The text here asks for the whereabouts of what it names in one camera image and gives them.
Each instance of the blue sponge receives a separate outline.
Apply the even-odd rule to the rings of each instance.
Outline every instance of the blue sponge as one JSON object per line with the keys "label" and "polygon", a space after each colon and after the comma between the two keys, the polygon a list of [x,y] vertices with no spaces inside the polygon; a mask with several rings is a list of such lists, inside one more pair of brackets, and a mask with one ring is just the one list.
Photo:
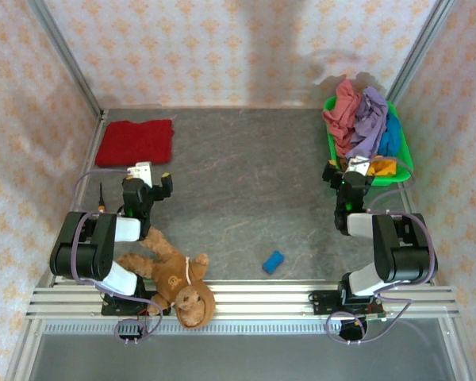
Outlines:
{"label": "blue sponge", "polygon": [[268,274],[273,274],[275,269],[284,261],[284,256],[278,252],[274,251],[271,254],[270,258],[263,264],[263,270],[266,271]]}

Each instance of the red towel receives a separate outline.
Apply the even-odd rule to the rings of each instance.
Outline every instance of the red towel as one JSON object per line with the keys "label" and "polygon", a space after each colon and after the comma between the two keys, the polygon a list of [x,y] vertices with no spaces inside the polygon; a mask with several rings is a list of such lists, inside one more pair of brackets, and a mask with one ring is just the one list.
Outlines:
{"label": "red towel", "polygon": [[356,109],[362,99],[355,93],[349,79],[336,87],[336,103],[333,110],[323,111],[323,119],[328,123],[328,131],[333,135],[338,157],[345,157],[351,151],[351,137],[355,124]]}
{"label": "red towel", "polygon": [[169,119],[132,123],[109,123],[95,157],[99,167],[134,165],[141,161],[165,164],[171,161],[174,131]]}

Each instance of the wall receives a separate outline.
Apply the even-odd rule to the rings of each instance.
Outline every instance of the wall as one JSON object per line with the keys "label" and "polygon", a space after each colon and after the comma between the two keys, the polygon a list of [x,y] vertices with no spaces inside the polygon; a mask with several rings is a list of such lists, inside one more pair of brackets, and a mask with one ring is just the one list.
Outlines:
{"label": "wall", "polygon": [[476,357],[476,0],[456,3],[398,108],[438,279],[456,286]]}
{"label": "wall", "polygon": [[0,0],[0,379],[95,122],[26,1]]}
{"label": "wall", "polygon": [[321,108],[343,74],[386,94],[435,2],[48,0],[105,108]]}

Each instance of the green basket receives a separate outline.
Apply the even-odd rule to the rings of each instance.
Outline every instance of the green basket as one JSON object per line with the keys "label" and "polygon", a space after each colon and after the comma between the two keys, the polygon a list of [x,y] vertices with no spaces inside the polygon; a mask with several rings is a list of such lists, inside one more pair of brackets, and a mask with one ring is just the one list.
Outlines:
{"label": "green basket", "polygon": [[[335,107],[335,102],[336,102],[336,97],[331,97],[329,98],[325,103],[324,103],[324,110],[333,110],[333,107]],[[397,110],[395,109],[395,106],[388,102],[388,109],[390,112],[398,117]],[[335,161],[336,166],[340,169],[339,166],[339,161],[336,156],[336,150],[335,150],[335,141],[333,140],[332,134],[328,131],[328,128],[326,129],[326,132],[328,134],[328,144],[330,146],[330,156],[332,157],[332,160]],[[400,152],[397,155],[397,159],[402,161],[403,163],[407,164],[409,168],[411,168],[411,171],[414,169],[413,168],[413,161],[411,160],[411,154],[409,153],[409,148],[407,147],[407,141],[405,140],[404,136],[404,130],[401,129],[401,147],[400,147]],[[372,186],[375,187],[385,187],[390,185],[391,183],[401,183],[402,181],[405,181],[411,177],[411,174],[407,169],[404,167],[401,167],[400,165],[397,165],[397,173],[394,176],[391,177],[381,177],[378,176],[374,179],[372,182]]]}

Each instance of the clothes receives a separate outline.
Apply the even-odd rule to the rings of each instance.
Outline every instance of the clothes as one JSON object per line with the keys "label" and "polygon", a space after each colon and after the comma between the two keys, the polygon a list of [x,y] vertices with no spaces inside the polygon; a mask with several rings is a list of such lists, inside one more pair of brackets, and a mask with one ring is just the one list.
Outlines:
{"label": "clothes", "polygon": [[393,160],[381,160],[370,163],[367,171],[368,176],[391,177],[397,173],[397,162]]}
{"label": "clothes", "polygon": [[349,79],[336,88],[336,103],[333,110],[323,110],[323,119],[328,123],[328,131],[335,141],[338,157],[344,157],[352,148],[351,137],[355,124],[355,112],[362,96],[355,93]]}
{"label": "clothes", "polygon": [[166,164],[171,161],[171,141],[174,131],[171,120],[115,121],[110,123],[95,156],[99,167],[136,165],[149,161]]}
{"label": "clothes", "polygon": [[386,131],[382,134],[378,154],[381,156],[397,157],[401,146],[401,125],[395,115],[386,115]]}
{"label": "clothes", "polygon": [[354,148],[346,153],[348,160],[356,156],[371,158],[377,154],[387,114],[388,105],[382,95],[373,87],[366,87],[356,110],[355,133],[351,138]]}

